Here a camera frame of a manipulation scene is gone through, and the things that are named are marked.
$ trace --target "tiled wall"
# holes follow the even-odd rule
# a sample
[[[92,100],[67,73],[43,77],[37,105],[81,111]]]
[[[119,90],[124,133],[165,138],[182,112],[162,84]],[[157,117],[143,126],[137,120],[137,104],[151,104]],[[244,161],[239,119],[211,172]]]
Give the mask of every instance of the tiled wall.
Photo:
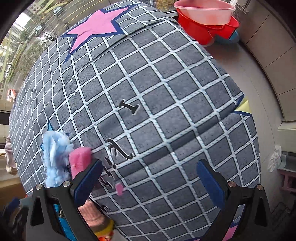
[[[278,97],[286,121],[296,121],[295,40],[275,15],[252,0],[239,28],[241,41],[265,71]]]

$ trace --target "yellow fabric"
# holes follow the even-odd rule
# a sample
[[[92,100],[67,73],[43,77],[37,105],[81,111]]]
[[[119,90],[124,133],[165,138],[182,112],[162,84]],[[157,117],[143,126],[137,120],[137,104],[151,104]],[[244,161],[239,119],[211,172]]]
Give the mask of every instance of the yellow fabric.
[[[235,109],[235,111],[241,111],[241,112],[252,114],[249,106],[249,101],[246,97],[243,98],[243,100],[241,101],[239,106]]]
[[[103,236],[108,236],[111,231],[113,230],[114,227],[114,221],[112,219],[110,219],[109,224],[106,228],[104,228],[102,231],[100,232],[96,232],[94,233],[98,238],[99,237],[103,237]]]

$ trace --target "metal screw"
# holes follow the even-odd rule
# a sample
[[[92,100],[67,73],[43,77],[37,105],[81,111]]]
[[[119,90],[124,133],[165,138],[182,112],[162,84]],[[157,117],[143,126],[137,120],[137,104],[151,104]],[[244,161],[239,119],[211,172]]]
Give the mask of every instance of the metal screw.
[[[228,186],[230,186],[231,188],[234,188],[237,184],[234,181],[230,181],[228,183]]]
[[[36,190],[40,190],[42,188],[41,184],[36,185]]]
[[[263,186],[261,184],[259,184],[259,185],[257,185],[257,189],[261,191],[261,190],[263,190]]]
[[[70,185],[70,182],[69,181],[64,181],[63,182],[63,186],[66,188],[66,187],[68,187]]]

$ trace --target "pink sponge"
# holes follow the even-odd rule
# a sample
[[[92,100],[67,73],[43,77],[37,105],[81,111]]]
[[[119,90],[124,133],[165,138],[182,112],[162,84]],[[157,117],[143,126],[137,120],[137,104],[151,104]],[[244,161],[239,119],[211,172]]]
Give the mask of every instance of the pink sponge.
[[[69,154],[69,162],[71,165],[72,179],[79,172],[84,171],[91,163],[91,148],[79,147]]]

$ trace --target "parked car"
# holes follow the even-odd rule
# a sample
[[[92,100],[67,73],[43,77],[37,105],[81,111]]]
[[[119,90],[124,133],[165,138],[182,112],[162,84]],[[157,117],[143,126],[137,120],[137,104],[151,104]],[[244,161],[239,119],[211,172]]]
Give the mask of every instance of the parked car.
[[[38,25],[38,26],[35,28],[35,34],[36,34],[36,35],[40,34],[44,29],[45,29],[45,24],[44,24],[44,23]]]
[[[15,98],[17,97],[17,90],[9,89],[7,92],[7,101],[14,102]]]
[[[53,10],[54,16],[57,17],[63,13],[65,9],[63,7],[57,7]]]

